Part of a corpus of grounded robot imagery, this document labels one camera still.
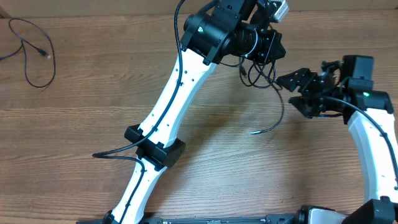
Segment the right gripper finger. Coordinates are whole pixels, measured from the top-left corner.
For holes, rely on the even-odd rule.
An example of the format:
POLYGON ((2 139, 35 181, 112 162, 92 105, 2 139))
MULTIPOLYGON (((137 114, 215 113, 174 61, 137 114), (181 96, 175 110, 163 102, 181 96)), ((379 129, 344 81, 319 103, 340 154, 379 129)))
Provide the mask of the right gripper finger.
POLYGON ((319 106, 308 98, 302 96, 291 97, 289 103, 306 118, 313 118, 320 115, 319 106))
POLYGON ((311 71, 309 68, 301 68, 290 74, 278 77, 276 82, 286 90, 293 92, 297 87, 304 87, 309 81, 310 75, 311 71))

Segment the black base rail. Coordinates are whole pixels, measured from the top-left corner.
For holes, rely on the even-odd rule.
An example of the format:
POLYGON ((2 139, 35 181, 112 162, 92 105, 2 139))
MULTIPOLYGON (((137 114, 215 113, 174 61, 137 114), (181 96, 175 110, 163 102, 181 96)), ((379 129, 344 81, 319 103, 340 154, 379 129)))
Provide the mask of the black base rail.
POLYGON ((183 218, 162 219, 159 217, 143 218, 139 224, 293 224, 294 214, 270 214, 265 217, 234 218, 183 218))

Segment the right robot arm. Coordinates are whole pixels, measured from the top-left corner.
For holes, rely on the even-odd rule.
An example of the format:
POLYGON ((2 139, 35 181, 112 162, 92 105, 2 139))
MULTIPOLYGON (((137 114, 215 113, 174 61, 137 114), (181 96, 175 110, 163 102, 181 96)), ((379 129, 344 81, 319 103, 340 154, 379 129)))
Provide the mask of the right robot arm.
POLYGON ((277 83, 300 96, 289 103, 306 118, 343 117, 358 150, 364 180, 364 203, 353 213, 304 205, 294 223, 397 222, 397 139, 389 94, 374 90, 374 59, 345 55, 323 62, 322 73, 301 68, 277 83))

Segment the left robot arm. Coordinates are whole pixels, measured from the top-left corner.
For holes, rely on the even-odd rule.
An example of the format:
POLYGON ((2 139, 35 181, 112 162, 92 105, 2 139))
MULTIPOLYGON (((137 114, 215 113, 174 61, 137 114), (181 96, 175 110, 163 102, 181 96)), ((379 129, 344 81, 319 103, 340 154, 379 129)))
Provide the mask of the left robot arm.
POLYGON ((130 126, 125 138, 136 148, 135 168, 121 201, 103 223, 139 223, 162 173, 182 155, 177 137, 185 113, 205 80, 223 57, 238 58, 236 67, 246 86, 275 87, 275 61, 284 57, 281 34, 272 28, 289 11, 286 1, 211 1, 175 30, 174 70, 148 117, 130 126))

